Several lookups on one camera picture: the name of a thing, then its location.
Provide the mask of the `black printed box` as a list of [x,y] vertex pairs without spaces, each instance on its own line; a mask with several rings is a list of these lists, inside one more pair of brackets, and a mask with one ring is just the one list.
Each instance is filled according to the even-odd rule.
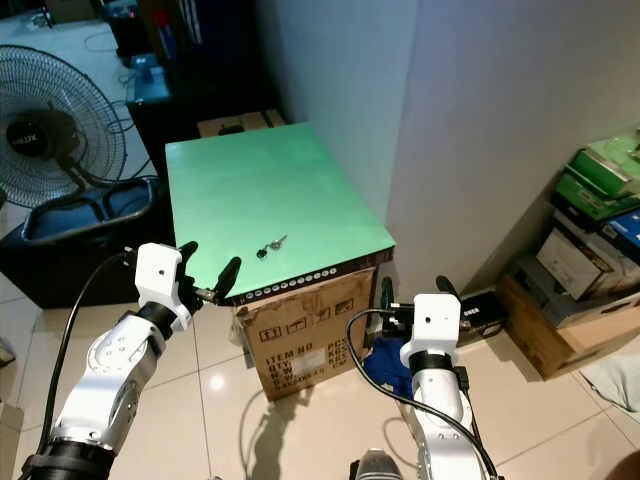
[[508,312],[495,289],[467,294],[460,302],[462,323],[458,346],[470,346],[477,340],[492,338],[502,332]]

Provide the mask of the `blue cloth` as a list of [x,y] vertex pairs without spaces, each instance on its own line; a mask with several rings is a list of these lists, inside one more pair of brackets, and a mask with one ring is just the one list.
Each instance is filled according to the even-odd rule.
[[401,360],[401,348],[406,340],[390,337],[372,339],[371,351],[365,360],[365,371],[380,387],[393,390],[397,396],[413,394],[412,372]]

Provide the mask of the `light green table board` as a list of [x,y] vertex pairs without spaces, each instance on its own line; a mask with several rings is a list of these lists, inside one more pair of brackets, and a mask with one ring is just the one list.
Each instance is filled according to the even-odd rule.
[[[396,242],[310,124],[168,143],[175,241],[198,243],[187,274],[210,287],[242,264],[224,305],[250,305],[378,268]],[[268,243],[288,236],[279,250]],[[265,259],[256,252],[268,248]]]

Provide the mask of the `printed cardboard box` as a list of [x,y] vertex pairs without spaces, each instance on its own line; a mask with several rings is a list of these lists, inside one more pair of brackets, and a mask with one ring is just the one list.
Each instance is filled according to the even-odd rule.
[[236,310],[236,325],[269,401],[292,396],[353,367],[346,323],[370,306],[375,268]]

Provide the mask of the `black storage bin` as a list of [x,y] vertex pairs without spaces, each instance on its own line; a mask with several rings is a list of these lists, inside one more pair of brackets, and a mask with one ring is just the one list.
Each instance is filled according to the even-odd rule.
[[3,273],[38,307],[69,308],[102,261],[125,248],[170,243],[155,175],[91,188],[36,207],[1,238]]

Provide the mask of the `open brown cardboard box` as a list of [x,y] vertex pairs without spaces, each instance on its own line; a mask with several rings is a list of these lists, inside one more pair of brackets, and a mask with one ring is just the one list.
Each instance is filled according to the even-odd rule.
[[544,380],[580,369],[640,337],[640,306],[623,302],[616,314],[557,329],[515,280],[504,276],[495,292],[508,311],[506,332]]

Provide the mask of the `white product box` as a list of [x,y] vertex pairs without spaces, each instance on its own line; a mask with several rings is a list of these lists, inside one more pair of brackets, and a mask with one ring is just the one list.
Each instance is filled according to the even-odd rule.
[[607,242],[589,242],[554,224],[535,259],[575,300],[595,300],[640,285],[640,266]]

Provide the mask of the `small flat cardboard box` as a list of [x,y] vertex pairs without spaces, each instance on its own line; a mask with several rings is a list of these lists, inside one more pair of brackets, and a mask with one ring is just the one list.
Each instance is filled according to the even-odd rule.
[[244,132],[247,131],[261,131],[261,129],[268,129],[279,127],[279,125],[287,125],[285,119],[280,115],[278,110],[269,109],[261,111],[248,111],[248,113],[223,116],[223,118],[205,120],[205,122],[198,122],[198,136],[201,138],[218,137],[218,129],[220,124],[223,123],[242,123],[244,125]]

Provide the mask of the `robot right leg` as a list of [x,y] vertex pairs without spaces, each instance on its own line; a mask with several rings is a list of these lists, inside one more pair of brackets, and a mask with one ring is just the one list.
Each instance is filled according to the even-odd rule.
[[403,475],[390,454],[369,449],[349,466],[349,480],[403,480]]

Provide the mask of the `black cabinet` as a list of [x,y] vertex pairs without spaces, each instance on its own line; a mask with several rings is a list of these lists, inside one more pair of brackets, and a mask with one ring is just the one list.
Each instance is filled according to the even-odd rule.
[[154,52],[128,60],[125,106],[154,165],[165,177],[165,146],[200,137],[198,123],[282,105],[278,88],[262,68],[215,73],[192,64],[161,64]]

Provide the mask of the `green cardboard box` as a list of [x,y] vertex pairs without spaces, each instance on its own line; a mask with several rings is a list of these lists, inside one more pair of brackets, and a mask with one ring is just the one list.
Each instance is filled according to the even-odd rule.
[[621,198],[599,196],[593,187],[586,186],[571,173],[562,173],[556,183],[556,193],[568,201],[581,214],[594,221],[604,221],[640,209],[640,196],[625,195]]
[[599,196],[640,195],[640,131],[588,143],[568,168]]

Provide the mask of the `blue product box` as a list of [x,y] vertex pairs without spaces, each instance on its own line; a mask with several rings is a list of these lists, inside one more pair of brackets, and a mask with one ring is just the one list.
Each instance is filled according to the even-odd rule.
[[640,266],[640,209],[609,219],[600,228],[600,234],[622,255]]

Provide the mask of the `black standing fan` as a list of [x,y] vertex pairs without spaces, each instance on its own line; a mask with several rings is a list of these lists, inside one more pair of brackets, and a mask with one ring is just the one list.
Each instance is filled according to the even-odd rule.
[[0,169],[6,200],[28,209],[124,178],[127,147],[108,96],[35,47],[0,47]]

